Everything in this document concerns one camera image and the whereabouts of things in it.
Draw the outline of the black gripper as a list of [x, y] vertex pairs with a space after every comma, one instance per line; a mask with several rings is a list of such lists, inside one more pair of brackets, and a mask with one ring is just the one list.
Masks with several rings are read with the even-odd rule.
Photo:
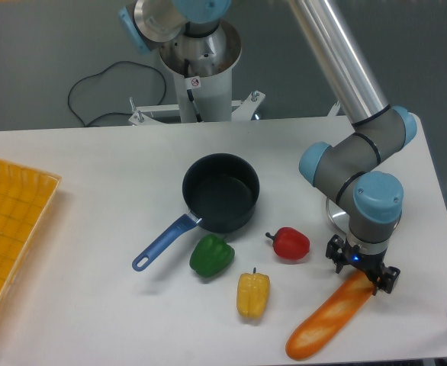
[[326, 258], [331, 259], [336, 266], [336, 273], [340, 273], [345, 265], [363, 271], [371, 277], [375, 286], [373, 295], [383, 291], [390, 294], [397, 284], [400, 269], [393, 266], [384, 266], [384, 256], [388, 249], [388, 242], [370, 243], [344, 240], [334, 234], [326, 246]]

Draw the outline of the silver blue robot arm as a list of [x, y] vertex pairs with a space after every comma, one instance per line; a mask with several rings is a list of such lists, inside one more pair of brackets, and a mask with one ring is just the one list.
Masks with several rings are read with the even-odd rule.
[[[223, 43], [222, 18], [229, 5], [227, 1], [137, 1], [118, 16], [142, 53], [177, 41], [172, 67], [191, 78], [197, 60], [188, 55], [188, 40]], [[357, 268], [374, 289], [391, 292], [400, 272], [386, 266], [384, 256], [402, 214], [404, 190], [378, 166], [416, 136], [416, 121], [407, 109], [388, 104], [334, 2], [292, 1], [291, 8], [354, 130], [336, 146], [324, 142], [309, 146], [298, 165], [301, 175], [349, 216], [345, 239], [333, 237], [326, 257], [337, 268]], [[242, 227], [254, 212], [259, 179], [245, 160], [216, 153], [189, 168], [182, 193], [188, 212], [133, 260], [135, 271], [144, 270], [196, 226], [213, 233]]]

